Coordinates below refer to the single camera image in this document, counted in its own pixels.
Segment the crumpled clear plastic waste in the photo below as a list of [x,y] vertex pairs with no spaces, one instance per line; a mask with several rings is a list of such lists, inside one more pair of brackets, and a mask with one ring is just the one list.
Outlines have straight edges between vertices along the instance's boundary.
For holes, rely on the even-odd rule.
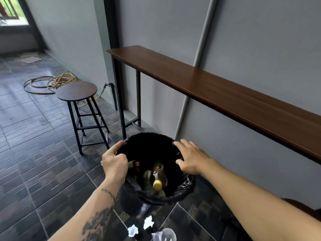
[[153,191],[153,185],[150,181],[151,171],[146,170],[143,174],[143,190],[147,192]]

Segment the black round trash bin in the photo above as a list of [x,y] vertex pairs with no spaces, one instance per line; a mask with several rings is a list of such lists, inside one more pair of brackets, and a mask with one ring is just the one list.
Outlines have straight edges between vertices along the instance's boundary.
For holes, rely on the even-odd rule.
[[173,196],[149,199],[147,196],[139,196],[141,193],[141,189],[135,191],[134,187],[127,186],[126,183],[122,185],[115,205],[116,213],[120,215],[124,212],[136,219],[145,219],[149,216],[166,219],[174,206],[190,194],[188,190],[179,189]]

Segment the long wooden console table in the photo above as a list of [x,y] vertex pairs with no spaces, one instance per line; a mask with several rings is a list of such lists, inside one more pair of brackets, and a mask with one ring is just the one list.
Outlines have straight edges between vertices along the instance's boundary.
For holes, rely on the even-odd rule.
[[134,45],[112,58],[321,165],[321,116]]

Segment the person's right forearm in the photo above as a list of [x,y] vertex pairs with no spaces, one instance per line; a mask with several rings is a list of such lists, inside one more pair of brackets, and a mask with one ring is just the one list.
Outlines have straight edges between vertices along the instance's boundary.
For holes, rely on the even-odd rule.
[[206,158],[201,173],[253,241],[321,241],[321,222]]

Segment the black garbage bag liner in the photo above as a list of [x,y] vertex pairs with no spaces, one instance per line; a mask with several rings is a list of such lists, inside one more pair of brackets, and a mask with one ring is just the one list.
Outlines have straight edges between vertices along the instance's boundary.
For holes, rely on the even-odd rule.
[[174,145],[174,139],[153,132],[137,133],[128,137],[117,151],[124,154],[128,162],[139,162],[140,174],[146,171],[155,172],[155,166],[160,166],[161,174],[166,177],[162,190],[164,197],[152,194],[147,187],[137,183],[134,170],[128,170],[124,185],[123,196],[137,199],[149,205],[171,205],[184,200],[194,192],[195,175],[184,173],[176,164],[176,160],[184,160],[180,150]]

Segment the black metal post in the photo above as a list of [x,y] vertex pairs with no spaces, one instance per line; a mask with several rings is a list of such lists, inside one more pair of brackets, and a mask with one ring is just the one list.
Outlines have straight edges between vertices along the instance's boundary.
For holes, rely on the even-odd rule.
[[[105,39],[107,42],[107,47],[105,50],[111,48],[119,47],[119,37],[118,37],[118,25],[117,25],[117,12],[116,12],[116,0],[103,0],[104,9],[105,9],[105,18],[107,25],[107,38]],[[108,83],[113,83],[115,86],[115,74],[119,74],[119,72],[114,72],[112,65],[113,58],[110,53],[106,53],[106,71],[108,76]],[[111,93],[113,97],[113,103],[115,110],[118,111],[118,101],[117,101],[117,90],[116,87],[111,88]]]

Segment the yellow cap plastic bottle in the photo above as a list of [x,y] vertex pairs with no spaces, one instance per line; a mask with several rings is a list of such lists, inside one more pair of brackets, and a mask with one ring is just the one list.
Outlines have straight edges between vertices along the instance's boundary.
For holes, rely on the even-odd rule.
[[168,180],[165,175],[164,165],[160,161],[156,161],[152,167],[150,183],[155,191],[160,191],[167,187]]

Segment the person's left forearm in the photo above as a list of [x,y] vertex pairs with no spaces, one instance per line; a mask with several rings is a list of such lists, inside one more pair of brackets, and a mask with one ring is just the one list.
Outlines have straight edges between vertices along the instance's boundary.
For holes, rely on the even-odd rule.
[[121,182],[105,179],[48,241],[103,241]]

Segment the clear plastic cup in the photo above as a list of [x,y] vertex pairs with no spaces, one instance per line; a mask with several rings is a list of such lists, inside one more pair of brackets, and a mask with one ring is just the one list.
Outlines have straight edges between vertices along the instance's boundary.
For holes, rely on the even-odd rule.
[[171,228],[152,233],[152,241],[177,241],[176,234]]

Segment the person's right hand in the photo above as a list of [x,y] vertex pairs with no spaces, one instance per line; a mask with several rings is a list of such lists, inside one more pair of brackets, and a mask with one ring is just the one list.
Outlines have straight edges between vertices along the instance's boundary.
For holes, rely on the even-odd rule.
[[174,141],[173,144],[179,149],[185,162],[187,162],[187,171],[183,171],[188,174],[205,174],[209,170],[213,170],[218,167],[219,164],[214,159],[210,158],[207,153],[199,148],[199,150],[180,150],[180,141]]

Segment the grey wall pipe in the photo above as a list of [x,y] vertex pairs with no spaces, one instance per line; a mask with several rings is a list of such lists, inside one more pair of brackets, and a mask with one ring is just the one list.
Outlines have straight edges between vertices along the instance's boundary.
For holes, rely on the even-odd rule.
[[[209,33],[209,29],[211,26],[211,22],[212,19],[214,17],[214,13],[215,13],[215,9],[216,9],[216,5],[217,5],[218,0],[210,0],[209,6],[208,6],[208,10],[206,13],[206,17],[205,17],[205,21],[203,24],[203,29],[202,29],[202,33],[199,39],[199,44],[198,44],[198,48],[196,51],[196,55],[195,55],[195,59],[194,59],[194,64],[193,66],[195,68],[199,68],[199,63],[201,60],[201,56],[205,47],[205,43],[208,37],[208,33]],[[183,105],[181,108],[181,112],[180,112],[180,116],[179,116],[179,121],[176,127],[176,131],[175,131],[175,135],[174,135],[174,139],[178,140],[179,139],[179,134],[183,125],[183,121],[184,121],[184,117],[186,115],[187,112],[187,107],[190,101],[190,97],[189,96],[185,96],[184,97],[184,101],[183,101]]]

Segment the black stool wooden seat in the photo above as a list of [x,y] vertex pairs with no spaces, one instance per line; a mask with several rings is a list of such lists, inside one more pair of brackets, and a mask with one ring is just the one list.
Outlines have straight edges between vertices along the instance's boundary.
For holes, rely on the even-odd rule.
[[[96,92],[96,85],[83,81],[63,85],[56,91],[56,96],[58,99],[67,102],[80,155],[84,155],[82,148],[85,146],[93,146],[104,143],[107,149],[110,148],[108,144],[108,135],[110,131],[94,98]],[[87,102],[87,105],[91,111],[90,114],[79,113],[77,102],[83,100]],[[82,117],[87,116],[92,116],[96,124],[92,126],[83,126]],[[86,136],[85,130],[88,129],[98,129],[103,141],[83,144],[83,138]]]

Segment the flat cardboard piece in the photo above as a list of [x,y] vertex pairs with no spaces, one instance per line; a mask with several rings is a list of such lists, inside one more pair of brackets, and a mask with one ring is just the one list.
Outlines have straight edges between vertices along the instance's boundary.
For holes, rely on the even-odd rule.
[[26,64],[31,64],[37,61],[41,61],[42,58],[40,58],[38,55],[39,55],[38,52],[19,54],[18,61],[21,61]]

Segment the person's left hand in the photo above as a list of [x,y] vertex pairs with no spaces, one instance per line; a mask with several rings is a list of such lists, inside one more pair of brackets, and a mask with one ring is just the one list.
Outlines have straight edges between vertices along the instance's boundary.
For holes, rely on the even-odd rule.
[[102,155],[101,161],[105,179],[118,185],[123,185],[128,171],[128,159],[125,154],[107,156],[107,151]]

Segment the dark framed glass door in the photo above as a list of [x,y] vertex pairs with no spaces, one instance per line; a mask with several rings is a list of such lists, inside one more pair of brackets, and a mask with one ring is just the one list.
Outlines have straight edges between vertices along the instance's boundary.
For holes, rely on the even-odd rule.
[[0,0],[0,55],[46,49],[26,0]]

